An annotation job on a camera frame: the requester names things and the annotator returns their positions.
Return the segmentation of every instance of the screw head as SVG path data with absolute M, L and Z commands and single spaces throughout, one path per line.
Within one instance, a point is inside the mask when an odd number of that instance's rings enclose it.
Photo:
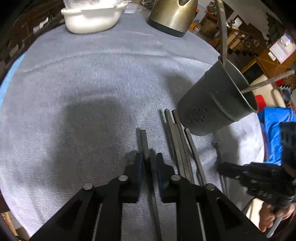
M 215 190 L 215 186 L 211 183 L 208 183 L 207 185 L 205 185 L 205 188 L 209 191 L 214 191 Z
M 93 188 L 93 185 L 91 183 L 86 183 L 83 185 L 84 190 L 91 190 Z
M 128 176 L 126 176 L 126 175 L 121 175 L 121 176 L 118 177 L 118 180 L 121 181 L 121 182 L 124 182 L 127 179 L 128 179 Z
M 172 179 L 173 181 L 180 181 L 180 180 L 181 180 L 181 177 L 180 177 L 179 175 L 172 175 L 172 176 L 171 176 L 171 179 Z

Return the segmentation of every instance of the white plastic container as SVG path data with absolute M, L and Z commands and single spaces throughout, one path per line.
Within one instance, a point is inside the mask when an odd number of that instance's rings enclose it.
M 100 9 L 65 9 L 61 10 L 67 29 L 74 34 L 100 32 L 113 27 L 120 18 L 129 1 L 116 7 Z

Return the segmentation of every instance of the human hand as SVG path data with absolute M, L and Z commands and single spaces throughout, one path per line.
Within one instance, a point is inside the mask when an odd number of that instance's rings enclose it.
M 271 211 L 271 205 L 264 202 L 259 212 L 260 222 L 259 229 L 261 232 L 265 232 L 267 228 L 271 228 L 274 224 L 274 219 L 283 217 L 282 220 L 289 218 L 296 209 L 296 203 L 292 203 L 288 208 L 279 210 L 276 214 Z

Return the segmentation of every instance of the metal cup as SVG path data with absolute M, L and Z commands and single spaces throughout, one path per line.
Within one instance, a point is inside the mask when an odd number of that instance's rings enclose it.
M 257 113 L 253 92 L 240 92 L 247 87 L 241 72 L 229 60 L 224 68 L 219 58 L 179 101 L 177 110 L 183 126 L 204 136 Z

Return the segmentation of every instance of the blue fabric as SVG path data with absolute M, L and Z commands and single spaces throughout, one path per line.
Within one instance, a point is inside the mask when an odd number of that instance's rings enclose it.
M 264 123 L 264 128 L 269 143 L 270 156 L 265 163 L 281 164 L 281 130 L 280 122 L 295 122 L 293 109 L 281 107 L 265 107 L 258 113 L 259 120 Z
M 9 86 L 9 83 L 11 81 L 11 78 L 13 77 L 14 73 L 16 72 L 18 66 L 20 65 L 20 63 L 22 62 L 24 56 L 25 56 L 26 52 L 24 52 L 10 67 L 7 75 L 5 76 L 1 86 L 0 86 L 0 109 L 2 107 L 2 103 L 5 97 L 5 93 L 7 91 L 7 88 Z

